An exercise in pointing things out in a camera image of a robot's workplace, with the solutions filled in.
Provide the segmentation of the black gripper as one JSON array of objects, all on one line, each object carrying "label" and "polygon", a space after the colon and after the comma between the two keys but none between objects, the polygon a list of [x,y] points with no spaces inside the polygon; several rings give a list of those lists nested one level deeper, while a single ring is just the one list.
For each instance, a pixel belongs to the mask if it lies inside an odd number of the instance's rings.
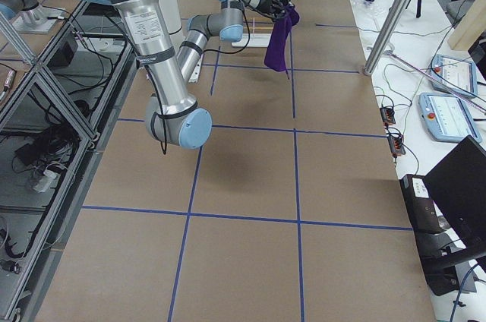
[{"label": "black gripper", "polygon": [[260,14],[272,21],[282,20],[287,16],[289,0],[260,0]]}]

